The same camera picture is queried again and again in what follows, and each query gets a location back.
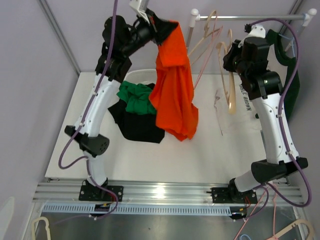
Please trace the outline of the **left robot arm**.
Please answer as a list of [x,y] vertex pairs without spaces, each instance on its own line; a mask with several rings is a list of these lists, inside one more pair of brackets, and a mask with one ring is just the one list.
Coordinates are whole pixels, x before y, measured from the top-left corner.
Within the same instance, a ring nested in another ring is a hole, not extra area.
[[138,16],[132,25],[117,14],[104,23],[101,56],[86,106],[76,123],[64,129],[70,137],[67,144],[75,141],[83,152],[88,174],[86,184],[97,201],[108,194],[108,178],[101,155],[109,147],[110,140],[100,134],[100,128],[111,100],[132,65],[130,56],[149,42],[160,46],[177,27],[178,22],[161,19],[150,9],[146,11],[146,18]]

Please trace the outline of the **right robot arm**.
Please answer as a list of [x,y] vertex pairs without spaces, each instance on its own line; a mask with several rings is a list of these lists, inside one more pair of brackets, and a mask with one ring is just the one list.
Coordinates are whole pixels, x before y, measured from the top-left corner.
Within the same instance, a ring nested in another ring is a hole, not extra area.
[[235,203],[247,191],[296,172],[303,173],[308,167],[308,160],[299,155],[291,138],[280,76],[267,69],[269,49],[264,38],[236,39],[223,57],[223,68],[239,75],[257,112],[265,150],[264,160],[253,162],[248,172],[230,180],[227,196]]

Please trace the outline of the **pink wire hanger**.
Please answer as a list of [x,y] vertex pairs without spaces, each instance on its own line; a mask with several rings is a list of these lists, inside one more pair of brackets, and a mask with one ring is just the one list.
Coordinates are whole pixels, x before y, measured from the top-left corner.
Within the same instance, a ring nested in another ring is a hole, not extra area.
[[204,60],[202,62],[200,71],[197,75],[196,81],[193,85],[193,89],[195,90],[196,87],[198,86],[201,77],[204,73],[204,70],[206,69],[206,66],[209,62],[209,59],[213,53],[214,50],[214,45],[215,45],[215,41],[216,39],[218,39],[221,35],[221,32],[223,31],[223,26],[220,26],[218,28],[216,28],[215,26],[212,28],[212,30],[210,31],[208,26],[204,27],[204,33],[203,33],[203,37],[198,41],[198,43],[194,46],[194,48],[191,50],[191,52],[188,54],[188,56],[190,57],[195,50],[197,50],[201,45],[203,45],[203,43],[206,41],[206,39],[210,39],[208,45],[205,47],[205,49],[198,55],[197,58],[195,58],[190,66],[192,67],[203,55],[204,55]]

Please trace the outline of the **beige hanger of orange shirt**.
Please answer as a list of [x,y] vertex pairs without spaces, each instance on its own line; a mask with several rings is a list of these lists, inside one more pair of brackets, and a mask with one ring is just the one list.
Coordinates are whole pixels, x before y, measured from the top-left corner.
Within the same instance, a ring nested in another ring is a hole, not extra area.
[[226,56],[229,50],[231,49],[233,43],[233,32],[231,29],[227,32],[227,37],[229,39],[229,44],[226,44],[224,41],[218,42],[215,46],[217,50],[218,56],[218,63],[219,63],[219,70],[220,76],[222,80],[223,92],[226,99],[228,113],[230,115],[234,115],[237,111],[237,102],[236,102],[236,86],[235,86],[235,78],[234,73],[228,71],[228,84],[226,85],[225,78],[224,78],[224,68],[223,68],[223,57],[222,57],[222,50],[224,55]]

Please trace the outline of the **beige wooden hanger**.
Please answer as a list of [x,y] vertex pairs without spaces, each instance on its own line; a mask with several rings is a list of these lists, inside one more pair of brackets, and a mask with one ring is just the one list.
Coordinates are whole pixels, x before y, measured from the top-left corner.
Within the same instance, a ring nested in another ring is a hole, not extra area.
[[[193,31],[196,26],[196,22],[201,20],[201,15],[199,14],[199,11],[197,9],[191,10],[191,18],[189,23],[189,29],[187,34],[187,40],[186,40],[186,48],[188,53],[188,58],[190,61],[190,67],[192,68],[193,65],[203,56],[204,60],[201,64],[201,71],[203,71],[207,64],[209,59],[211,58],[212,52],[215,49],[216,41],[220,38],[220,35],[223,31],[223,26],[216,27],[217,24],[217,17],[218,13],[214,9],[209,16],[205,16],[205,25],[203,28],[203,33],[198,34],[198,37],[201,37],[199,41],[194,45],[193,49],[190,50],[190,43],[193,36]],[[194,52],[198,52],[201,48],[202,52],[195,57],[193,60],[191,59]]]

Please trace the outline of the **orange t shirt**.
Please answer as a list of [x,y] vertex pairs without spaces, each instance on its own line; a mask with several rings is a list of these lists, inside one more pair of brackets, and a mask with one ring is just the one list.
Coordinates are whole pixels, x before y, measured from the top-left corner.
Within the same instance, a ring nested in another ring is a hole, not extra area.
[[194,85],[190,61],[181,27],[158,47],[156,84],[149,100],[156,109],[155,124],[179,141],[196,133],[199,110],[193,104]]

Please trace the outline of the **black t shirt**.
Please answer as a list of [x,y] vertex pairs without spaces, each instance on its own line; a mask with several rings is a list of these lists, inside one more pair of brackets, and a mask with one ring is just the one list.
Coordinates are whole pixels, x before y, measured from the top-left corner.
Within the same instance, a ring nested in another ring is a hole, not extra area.
[[123,137],[130,141],[159,144],[165,131],[156,126],[156,114],[139,115],[126,111],[127,104],[119,99],[108,108]]

